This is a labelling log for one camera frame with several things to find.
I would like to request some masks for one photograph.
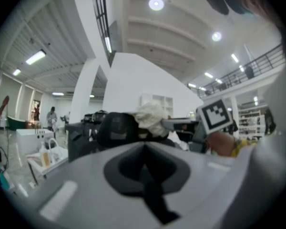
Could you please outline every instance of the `ceiling light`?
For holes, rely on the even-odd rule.
[[[106,42],[106,46],[107,46],[108,51],[110,53],[112,53],[109,37],[105,37],[105,42]]]
[[[21,72],[21,70],[20,70],[20,69],[16,69],[16,70],[14,71],[13,75],[14,75],[14,76],[17,76],[17,75],[19,75],[19,74],[20,74],[20,72]]]
[[[64,96],[63,93],[52,93],[52,95],[54,95],[54,96]]]
[[[158,11],[163,9],[164,2],[162,0],[149,0],[148,5],[152,10]]]
[[[40,50],[39,52],[35,53],[33,56],[31,56],[26,63],[31,65],[35,63],[37,60],[43,58],[46,56],[46,53],[43,50]]]
[[[219,84],[222,84],[223,82],[219,79],[216,79],[216,81],[219,83]]]
[[[218,42],[221,40],[221,33],[220,32],[214,32],[212,35],[212,40],[215,42]]]
[[[238,61],[238,58],[235,56],[235,54],[234,54],[234,53],[231,55],[231,57],[234,59],[234,61],[235,61],[236,63],[238,63],[238,62],[239,62],[239,61]]]
[[[213,76],[209,74],[208,72],[204,73],[204,75],[206,75],[207,77],[213,78]]]
[[[189,83],[188,84],[189,87],[196,87],[196,85]]]

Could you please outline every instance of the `person's hand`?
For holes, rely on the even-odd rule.
[[[2,105],[5,107],[9,103],[10,97],[6,96],[2,102]]]
[[[231,156],[234,148],[233,136],[224,132],[211,133],[207,139],[208,145],[220,156]]]

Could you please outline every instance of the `bottle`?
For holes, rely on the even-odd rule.
[[[50,158],[47,149],[44,146],[44,142],[41,142],[41,149],[39,150],[40,159],[43,167],[50,166]]]

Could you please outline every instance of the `railing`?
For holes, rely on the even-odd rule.
[[[237,67],[237,70],[219,78],[223,82],[222,84],[214,81],[204,86],[205,91],[197,89],[197,94],[199,97],[210,96],[250,80],[284,63],[285,56],[283,54],[283,47],[280,44],[257,59],[243,65],[242,69]]]
[[[97,20],[97,25],[99,27],[100,35],[102,38],[103,47],[107,55],[108,61],[112,62],[112,60],[109,60],[111,58],[112,49],[111,49],[109,25],[107,18],[106,0],[93,0],[93,3],[94,3],[94,11]]]

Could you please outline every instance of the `yellow fabric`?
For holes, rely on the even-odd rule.
[[[234,141],[234,148],[233,148],[233,151],[231,153],[231,157],[237,157],[238,156],[238,153],[240,152],[240,150],[243,148],[243,147],[246,147],[246,146],[251,146],[251,145],[255,145],[257,144],[258,141],[255,141],[255,140],[246,140],[246,139],[236,139]]]

